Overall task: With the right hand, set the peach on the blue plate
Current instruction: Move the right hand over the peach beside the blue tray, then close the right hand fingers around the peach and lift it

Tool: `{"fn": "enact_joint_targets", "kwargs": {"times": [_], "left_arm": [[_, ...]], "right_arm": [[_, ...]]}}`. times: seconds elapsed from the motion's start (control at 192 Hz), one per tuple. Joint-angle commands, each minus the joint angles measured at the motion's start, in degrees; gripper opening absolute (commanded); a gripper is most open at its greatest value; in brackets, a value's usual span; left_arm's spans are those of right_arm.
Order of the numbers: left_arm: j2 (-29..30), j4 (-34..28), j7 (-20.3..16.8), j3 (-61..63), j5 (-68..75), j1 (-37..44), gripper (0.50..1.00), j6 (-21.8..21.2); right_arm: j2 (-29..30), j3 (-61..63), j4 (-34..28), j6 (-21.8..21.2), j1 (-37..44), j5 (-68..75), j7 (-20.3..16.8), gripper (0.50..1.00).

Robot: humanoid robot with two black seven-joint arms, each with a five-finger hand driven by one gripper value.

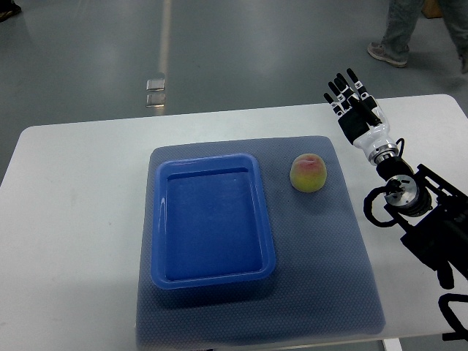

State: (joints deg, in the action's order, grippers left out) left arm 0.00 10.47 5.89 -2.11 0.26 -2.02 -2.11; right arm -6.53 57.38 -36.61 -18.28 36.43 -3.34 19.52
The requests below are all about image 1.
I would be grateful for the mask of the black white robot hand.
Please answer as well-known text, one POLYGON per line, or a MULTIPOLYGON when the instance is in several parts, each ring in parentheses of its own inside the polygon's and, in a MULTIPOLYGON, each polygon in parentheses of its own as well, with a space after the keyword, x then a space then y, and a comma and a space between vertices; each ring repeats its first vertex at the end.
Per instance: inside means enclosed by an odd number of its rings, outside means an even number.
POLYGON ((398 156, 399 149, 390 138, 390 124, 382 108, 352 69, 346 73, 347 76, 338 73, 328 83, 331 92, 324 94, 344 136, 374 166, 398 156))

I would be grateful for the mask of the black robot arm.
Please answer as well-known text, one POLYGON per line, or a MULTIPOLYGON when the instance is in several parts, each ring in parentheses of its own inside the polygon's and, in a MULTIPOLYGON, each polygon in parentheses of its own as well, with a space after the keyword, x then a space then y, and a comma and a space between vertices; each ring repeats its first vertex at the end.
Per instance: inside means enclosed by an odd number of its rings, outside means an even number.
POLYGON ((425 165, 414 172, 400 156, 381 161, 377 173, 392 217, 377 225, 398 224, 403 245, 437 273, 442 288, 453 289, 453 269, 467 277, 467 196, 425 165))

